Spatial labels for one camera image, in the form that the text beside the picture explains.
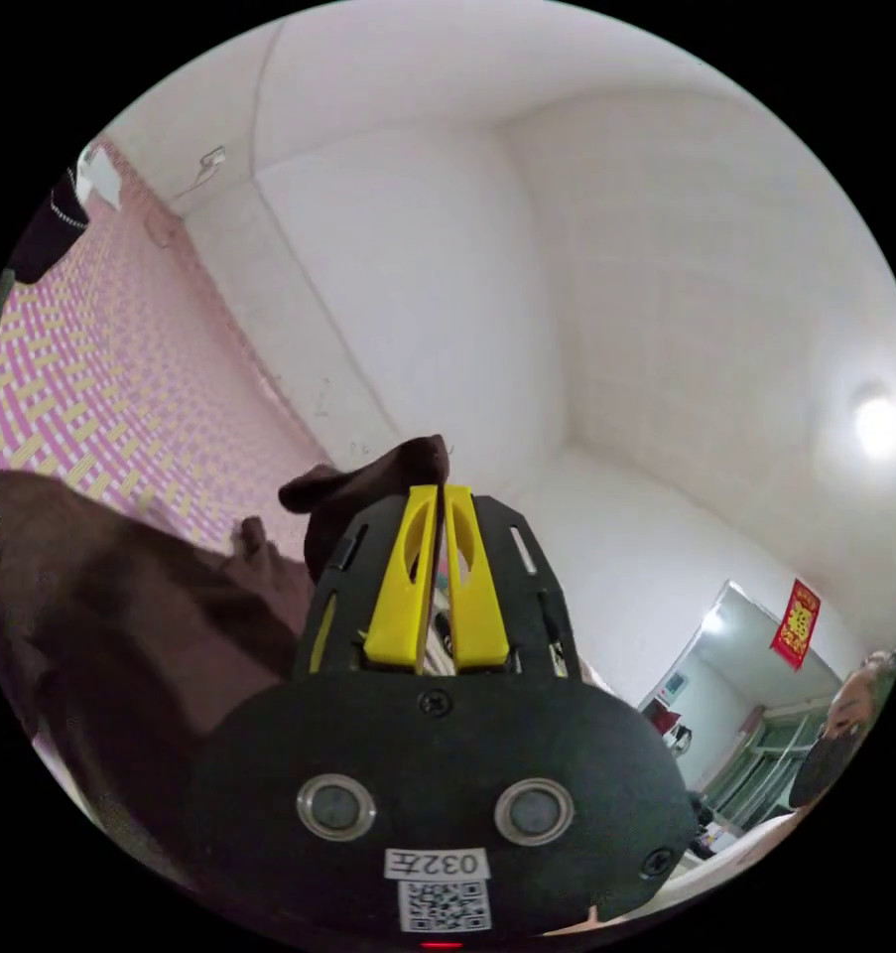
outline label sticker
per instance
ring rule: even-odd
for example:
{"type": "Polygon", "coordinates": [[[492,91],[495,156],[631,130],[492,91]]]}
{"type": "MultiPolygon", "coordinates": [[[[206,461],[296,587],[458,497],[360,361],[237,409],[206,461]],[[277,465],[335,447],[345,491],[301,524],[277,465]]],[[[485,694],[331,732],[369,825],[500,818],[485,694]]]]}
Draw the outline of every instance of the label sticker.
{"type": "Polygon", "coordinates": [[[482,847],[457,851],[398,851],[389,848],[385,851],[385,878],[390,881],[458,884],[486,881],[490,878],[490,868],[487,866],[487,852],[482,847]]]}
{"type": "Polygon", "coordinates": [[[403,933],[489,930],[487,881],[398,881],[398,913],[403,933]]]}

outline yellow plastic part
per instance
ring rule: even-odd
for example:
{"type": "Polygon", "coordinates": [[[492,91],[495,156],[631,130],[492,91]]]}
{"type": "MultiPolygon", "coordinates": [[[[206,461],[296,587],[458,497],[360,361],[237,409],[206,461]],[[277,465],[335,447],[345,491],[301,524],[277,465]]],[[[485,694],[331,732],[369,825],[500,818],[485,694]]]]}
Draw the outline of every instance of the yellow plastic part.
{"type": "Polygon", "coordinates": [[[365,637],[365,656],[376,665],[423,670],[437,519],[438,488],[412,486],[365,637]]]}
{"type": "Polygon", "coordinates": [[[507,661],[510,644],[467,486],[445,487],[445,536],[454,668],[458,673],[496,668],[507,661]],[[465,580],[460,577],[458,550],[467,564],[465,580]]]}
{"type": "Polygon", "coordinates": [[[321,666],[321,657],[325,653],[325,643],[328,641],[328,631],[331,629],[332,620],[335,618],[335,597],[332,593],[325,604],[325,613],[321,617],[319,632],[316,635],[316,642],[312,647],[312,656],[309,659],[309,674],[315,675],[321,666]]]}

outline red decoration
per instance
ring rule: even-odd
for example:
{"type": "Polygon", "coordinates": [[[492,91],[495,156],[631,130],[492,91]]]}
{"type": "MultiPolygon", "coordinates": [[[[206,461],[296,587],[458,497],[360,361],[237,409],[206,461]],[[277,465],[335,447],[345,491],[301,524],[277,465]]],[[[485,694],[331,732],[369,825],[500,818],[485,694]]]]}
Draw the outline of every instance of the red decoration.
{"type": "Polygon", "coordinates": [[[796,671],[802,667],[802,662],[808,654],[821,607],[822,601],[804,583],[796,579],[792,595],[788,599],[788,608],[785,609],[785,615],[772,640],[772,649],[796,671]]]}

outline wall outlet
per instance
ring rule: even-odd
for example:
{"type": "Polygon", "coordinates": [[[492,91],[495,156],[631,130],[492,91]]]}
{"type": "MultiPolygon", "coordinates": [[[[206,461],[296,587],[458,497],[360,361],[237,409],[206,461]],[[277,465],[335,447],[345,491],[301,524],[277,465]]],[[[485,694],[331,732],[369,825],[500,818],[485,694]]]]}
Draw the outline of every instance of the wall outlet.
{"type": "Polygon", "coordinates": [[[218,166],[225,161],[226,161],[225,146],[216,146],[216,148],[213,149],[212,152],[207,152],[199,160],[199,163],[203,166],[204,169],[211,169],[213,166],[218,166]]]}

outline ceiling light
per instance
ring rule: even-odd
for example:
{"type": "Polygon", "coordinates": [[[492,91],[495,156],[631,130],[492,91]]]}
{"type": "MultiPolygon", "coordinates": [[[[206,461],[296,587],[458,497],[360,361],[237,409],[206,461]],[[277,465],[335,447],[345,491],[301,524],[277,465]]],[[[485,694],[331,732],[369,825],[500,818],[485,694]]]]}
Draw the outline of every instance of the ceiling light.
{"type": "Polygon", "coordinates": [[[705,614],[705,618],[703,619],[703,632],[716,634],[721,632],[724,628],[725,622],[718,613],[718,609],[713,609],[710,613],[705,614]]]}
{"type": "Polygon", "coordinates": [[[870,397],[854,411],[854,429],[864,453],[880,460],[896,451],[896,404],[890,397],[870,397]]]}

